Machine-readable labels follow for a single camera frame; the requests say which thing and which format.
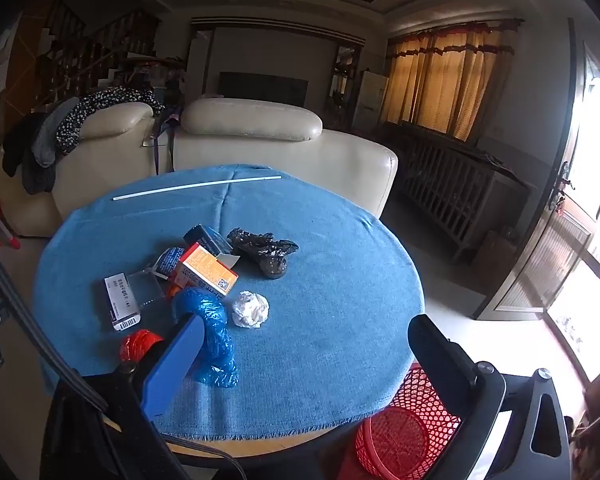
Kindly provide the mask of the blue plastic bag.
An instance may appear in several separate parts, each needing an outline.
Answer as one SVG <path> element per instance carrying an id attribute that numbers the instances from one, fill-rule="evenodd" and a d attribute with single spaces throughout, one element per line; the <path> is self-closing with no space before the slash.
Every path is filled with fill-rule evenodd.
<path id="1" fill-rule="evenodd" d="M 238 368 L 221 298 L 203 288 L 187 287 L 173 297 L 171 309 L 176 320 L 184 314 L 192 314 L 204 323 L 204 342 L 189 369 L 189 376 L 207 386 L 235 387 L 239 380 Z"/>

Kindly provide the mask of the red net ball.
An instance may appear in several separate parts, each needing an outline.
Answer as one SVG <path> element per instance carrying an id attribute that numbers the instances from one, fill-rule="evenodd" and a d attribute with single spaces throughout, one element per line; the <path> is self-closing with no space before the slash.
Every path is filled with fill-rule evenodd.
<path id="1" fill-rule="evenodd" d="M 137 330 L 122 340 L 119 356 L 122 362 L 139 363 L 154 344 L 162 341 L 162 337 L 150 330 Z"/>

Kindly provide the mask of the white small box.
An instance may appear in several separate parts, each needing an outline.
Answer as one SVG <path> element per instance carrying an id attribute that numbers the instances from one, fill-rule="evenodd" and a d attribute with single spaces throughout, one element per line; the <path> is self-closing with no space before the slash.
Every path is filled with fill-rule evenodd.
<path id="1" fill-rule="evenodd" d="M 123 332 L 137 325 L 142 318 L 140 307 L 125 274 L 108 276 L 104 278 L 104 284 L 109 299 L 112 328 L 116 332 Z"/>

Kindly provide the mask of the clear plastic blister pack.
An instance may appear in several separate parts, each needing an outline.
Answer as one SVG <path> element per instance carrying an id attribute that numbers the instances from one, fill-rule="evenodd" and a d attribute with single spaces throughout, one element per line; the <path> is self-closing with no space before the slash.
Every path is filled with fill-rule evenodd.
<path id="1" fill-rule="evenodd" d="M 164 291 L 151 270 L 140 270 L 126 276 L 131 292 L 140 310 L 155 307 L 164 301 Z"/>

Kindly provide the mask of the white paper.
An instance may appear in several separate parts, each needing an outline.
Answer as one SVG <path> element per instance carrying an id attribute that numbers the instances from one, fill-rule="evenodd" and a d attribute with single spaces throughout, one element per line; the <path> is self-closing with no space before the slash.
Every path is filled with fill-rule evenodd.
<path id="1" fill-rule="evenodd" d="M 246 290 L 230 303 L 233 322 L 241 328 L 260 328 L 268 319 L 269 310 L 265 296 Z"/>

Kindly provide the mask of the orange white medicine box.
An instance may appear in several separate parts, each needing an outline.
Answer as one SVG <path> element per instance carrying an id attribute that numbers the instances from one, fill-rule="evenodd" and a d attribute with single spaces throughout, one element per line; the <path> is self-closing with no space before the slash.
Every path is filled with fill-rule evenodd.
<path id="1" fill-rule="evenodd" d="M 178 260 L 171 281 L 179 288 L 197 287 L 226 297 L 238 281 L 238 275 L 219 262 L 218 258 L 203 248 L 193 244 Z"/>

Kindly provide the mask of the blue toothpaste box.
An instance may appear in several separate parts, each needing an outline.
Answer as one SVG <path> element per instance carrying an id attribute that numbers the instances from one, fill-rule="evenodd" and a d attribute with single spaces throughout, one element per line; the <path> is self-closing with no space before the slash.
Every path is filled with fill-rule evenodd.
<path id="1" fill-rule="evenodd" d="M 198 244 L 216 258 L 219 258 L 220 255 L 231 255 L 233 253 L 233 247 L 226 238 L 214 229 L 202 224 L 197 224 L 189 229 L 184 234 L 183 240 L 188 247 Z"/>

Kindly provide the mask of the black plastic bag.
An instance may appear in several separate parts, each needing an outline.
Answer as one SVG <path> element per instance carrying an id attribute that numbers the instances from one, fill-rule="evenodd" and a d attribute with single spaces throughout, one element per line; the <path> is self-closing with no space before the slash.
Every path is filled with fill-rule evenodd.
<path id="1" fill-rule="evenodd" d="M 254 234 L 239 228 L 231 230 L 226 238 L 235 252 L 247 256 L 270 280 L 286 274 L 287 257 L 299 249 L 292 240 L 276 240 L 272 233 Z"/>

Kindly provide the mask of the orange snack wrapper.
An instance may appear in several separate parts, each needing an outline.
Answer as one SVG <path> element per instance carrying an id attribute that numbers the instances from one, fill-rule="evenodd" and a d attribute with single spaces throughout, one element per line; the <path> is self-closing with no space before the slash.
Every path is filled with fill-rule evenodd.
<path id="1" fill-rule="evenodd" d="M 166 292 L 166 298 L 168 299 L 172 299 L 176 294 L 178 294 L 181 291 L 181 287 L 178 285 L 173 284 L 169 290 Z"/>

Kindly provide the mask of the blue foil box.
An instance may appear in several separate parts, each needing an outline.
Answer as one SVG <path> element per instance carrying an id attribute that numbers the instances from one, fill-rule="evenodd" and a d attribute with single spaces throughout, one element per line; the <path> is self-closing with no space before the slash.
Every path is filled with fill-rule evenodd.
<path id="1" fill-rule="evenodd" d="M 178 263 L 180 262 L 185 249 L 180 246 L 166 249 L 150 267 L 150 272 L 162 280 L 170 280 Z"/>

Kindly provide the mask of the red mesh basket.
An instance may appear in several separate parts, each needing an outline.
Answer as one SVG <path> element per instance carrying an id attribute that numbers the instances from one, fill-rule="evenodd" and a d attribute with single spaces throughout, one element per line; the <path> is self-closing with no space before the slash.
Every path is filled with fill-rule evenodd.
<path id="1" fill-rule="evenodd" d="M 390 404 L 362 421 L 338 472 L 340 479 L 422 480 L 460 426 L 418 363 Z"/>

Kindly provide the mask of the blue tablecloth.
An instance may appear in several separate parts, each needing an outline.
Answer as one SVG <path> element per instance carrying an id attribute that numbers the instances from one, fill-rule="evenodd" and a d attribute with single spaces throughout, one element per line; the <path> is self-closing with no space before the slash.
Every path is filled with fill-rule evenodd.
<path id="1" fill-rule="evenodd" d="M 234 375 L 204 356 L 156 425 L 170 437 L 246 440 L 355 422 L 384 408 L 413 361 L 407 327 L 425 307 L 400 240 L 350 200 L 281 171 L 248 165 L 140 180 L 73 211 L 42 253 L 36 322 L 85 376 L 119 363 L 109 281 L 137 286 L 140 326 L 166 336 L 190 308 L 174 283 L 198 230 L 234 242 L 269 235 L 275 262 L 240 255 L 220 310 Z"/>

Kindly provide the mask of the white stick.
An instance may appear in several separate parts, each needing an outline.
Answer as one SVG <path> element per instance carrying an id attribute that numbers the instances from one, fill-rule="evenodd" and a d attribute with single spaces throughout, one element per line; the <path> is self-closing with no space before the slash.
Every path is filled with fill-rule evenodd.
<path id="1" fill-rule="evenodd" d="M 219 186 L 219 185 L 250 183 L 250 182 L 260 182 L 260 181 L 276 181 L 276 180 L 280 180 L 281 178 L 282 178 L 282 176 L 246 177 L 246 178 L 238 178 L 238 179 L 225 179 L 225 180 L 216 180 L 216 181 L 209 181 L 209 182 L 181 184 L 181 185 L 167 186 L 166 188 L 154 188 L 153 190 L 117 195 L 117 196 L 111 197 L 111 200 L 113 202 L 122 202 L 122 200 L 132 200 L 133 198 L 140 198 L 140 197 L 144 197 L 144 196 L 193 190 L 194 188 L 211 188 L 212 186 Z"/>

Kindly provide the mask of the grey dark clothes pile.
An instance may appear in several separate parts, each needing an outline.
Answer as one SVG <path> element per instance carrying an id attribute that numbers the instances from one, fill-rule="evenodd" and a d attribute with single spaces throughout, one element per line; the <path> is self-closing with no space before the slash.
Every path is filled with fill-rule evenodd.
<path id="1" fill-rule="evenodd" d="M 52 192 L 56 179 L 56 133 L 78 103 L 74 96 L 49 113 L 27 114 L 5 134 L 2 169 L 11 178 L 20 170 L 22 187 L 29 195 Z"/>

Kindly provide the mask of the wooden crib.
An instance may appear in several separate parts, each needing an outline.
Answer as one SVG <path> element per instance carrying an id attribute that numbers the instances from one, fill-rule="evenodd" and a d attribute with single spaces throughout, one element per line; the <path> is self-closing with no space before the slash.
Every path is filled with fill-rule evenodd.
<path id="1" fill-rule="evenodd" d="M 398 156 L 392 192 L 472 255 L 490 231 L 516 226 L 529 187 L 487 152 L 418 125 L 386 122 L 381 143 Z"/>

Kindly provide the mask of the polka dot garment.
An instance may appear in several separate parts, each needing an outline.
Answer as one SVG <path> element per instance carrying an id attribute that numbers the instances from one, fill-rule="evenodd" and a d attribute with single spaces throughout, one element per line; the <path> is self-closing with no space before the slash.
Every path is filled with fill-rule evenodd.
<path id="1" fill-rule="evenodd" d="M 125 86 L 110 87 L 84 96 L 72 111 L 60 122 L 55 133 L 56 151 L 68 155 L 80 142 L 80 130 L 91 115 L 123 103 L 144 103 L 152 109 L 152 116 L 159 116 L 166 108 L 155 96 L 151 87 L 135 89 Z"/>

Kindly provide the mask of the cream leather sofa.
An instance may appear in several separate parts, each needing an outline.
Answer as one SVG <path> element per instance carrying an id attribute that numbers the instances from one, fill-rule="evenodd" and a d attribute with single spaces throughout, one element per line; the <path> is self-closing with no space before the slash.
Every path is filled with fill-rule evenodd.
<path id="1" fill-rule="evenodd" d="M 0 206 L 19 235 L 51 237 L 74 210 L 116 188 L 169 170 L 246 164 L 268 166 L 338 194 L 380 216 L 398 158 L 369 140 L 324 128 L 305 108 L 253 100 L 189 103 L 173 146 L 153 148 L 156 126 L 145 103 L 99 110 L 84 122 L 79 145 L 56 166 L 49 193 L 28 194 L 19 174 L 2 168 Z"/>

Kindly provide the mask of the wooden staircase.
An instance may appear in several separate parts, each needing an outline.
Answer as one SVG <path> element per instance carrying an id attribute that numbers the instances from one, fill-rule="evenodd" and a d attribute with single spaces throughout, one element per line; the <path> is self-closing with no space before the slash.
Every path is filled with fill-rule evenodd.
<path id="1" fill-rule="evenodd" d="M 68 6 L 53 6 L 43 27 L 48 44 L 35 64 L 33 106 L 83 96 L 129 55 L 154 54 L 159 24 L 155 15 L 133 9 L 87 32 L 85 22 Z"/>

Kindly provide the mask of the black television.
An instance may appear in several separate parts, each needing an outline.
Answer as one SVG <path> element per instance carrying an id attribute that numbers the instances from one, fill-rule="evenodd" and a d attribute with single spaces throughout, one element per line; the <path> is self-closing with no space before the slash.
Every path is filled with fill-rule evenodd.
<path id="1" fill-rule="evenodd" d="M 218 93 L 224 98 L 268 101 L 304 107 L 309 83 L 298 78 L 221 72 Z"/>

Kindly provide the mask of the orange curtains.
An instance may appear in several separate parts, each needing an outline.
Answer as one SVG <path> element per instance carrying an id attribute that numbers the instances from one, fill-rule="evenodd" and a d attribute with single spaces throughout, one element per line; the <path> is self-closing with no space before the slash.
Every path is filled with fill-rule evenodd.
<path id="1" fill-rule="evenodd" d="M 504 90 L 521 24 L 467 22 L 390 40 L 380 120 L 477 141 Z"/>

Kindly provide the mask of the white cabinet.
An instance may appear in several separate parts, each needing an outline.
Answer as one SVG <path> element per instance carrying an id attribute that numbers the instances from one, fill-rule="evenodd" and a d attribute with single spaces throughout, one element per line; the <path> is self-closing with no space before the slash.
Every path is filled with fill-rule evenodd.
<path id="1" fill-rule="evenodd" d="M 354 133 L 371 133 L 379 122 L 382 103 L 385 99 L 388 78 L 366 70 L 362 73 L 358 100 L 352 118 Z"/>

